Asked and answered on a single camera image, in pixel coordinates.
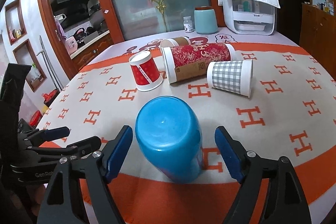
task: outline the screw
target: screw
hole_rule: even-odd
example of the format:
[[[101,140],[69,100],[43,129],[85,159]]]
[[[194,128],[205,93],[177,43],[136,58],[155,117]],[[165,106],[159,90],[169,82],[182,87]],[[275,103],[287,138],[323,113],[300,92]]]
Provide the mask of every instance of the screw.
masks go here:
[[[64,163],[66,163],[68,161],[68,158],[67,157],[63,157],[63,158],[60,158],[59,159],[59,162],[61,163],[61,164],[64,164]]]
[[[283,163],[287,164],[287,163],[289,163],[289,158],[283,156],[283,157],[281,157],[281,161],[282,161]]]
[[[100,156],[101,156],[101,151],[99,151],[99,150],[92,153],[92,157],[94,157],[94,158],[99,158]]]
[[[254,158],[257,154],[254,152],[254,151],[248,151],[247,152],[247,155],[248,155],[248,157],[250,157],[250,158]]]

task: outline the teal canister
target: teal canister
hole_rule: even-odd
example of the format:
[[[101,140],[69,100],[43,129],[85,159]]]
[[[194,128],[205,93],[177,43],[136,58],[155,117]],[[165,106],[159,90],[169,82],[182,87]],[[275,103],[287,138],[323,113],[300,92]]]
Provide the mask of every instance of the teal canister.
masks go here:
[[[212,7],[197,7],[194,11],[195,30],[198,34],[218,32],[215,10]]]

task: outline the gray checkered cup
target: gray checkered cup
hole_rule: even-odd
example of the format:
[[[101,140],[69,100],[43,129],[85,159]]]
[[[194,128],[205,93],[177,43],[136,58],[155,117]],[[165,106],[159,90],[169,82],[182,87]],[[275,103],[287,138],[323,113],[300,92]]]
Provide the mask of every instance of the gray checkered cup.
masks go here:
[[[250,98],[252,75],[252,60],[211,62],[207,80],[209,87]]]

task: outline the wooden lid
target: wooden lid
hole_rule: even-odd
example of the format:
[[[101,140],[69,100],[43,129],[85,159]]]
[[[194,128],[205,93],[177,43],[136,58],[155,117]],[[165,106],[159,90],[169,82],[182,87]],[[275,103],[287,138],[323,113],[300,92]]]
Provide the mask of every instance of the wooden lid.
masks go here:
[[[213,10],[213,8],[211,6],[203,6],[203,7],[196,7],[195,10],[196,11],[200,11],[200,10]]]

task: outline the white bottle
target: white bottle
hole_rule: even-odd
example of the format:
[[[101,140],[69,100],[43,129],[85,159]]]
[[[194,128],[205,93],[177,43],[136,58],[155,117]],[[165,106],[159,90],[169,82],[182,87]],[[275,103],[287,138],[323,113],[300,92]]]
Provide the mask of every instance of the white bottle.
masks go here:
[[[191,17],[183,17],[183,25],[184,25],[184,31],[185,32],[193,32],[193,21],[191,20]]]

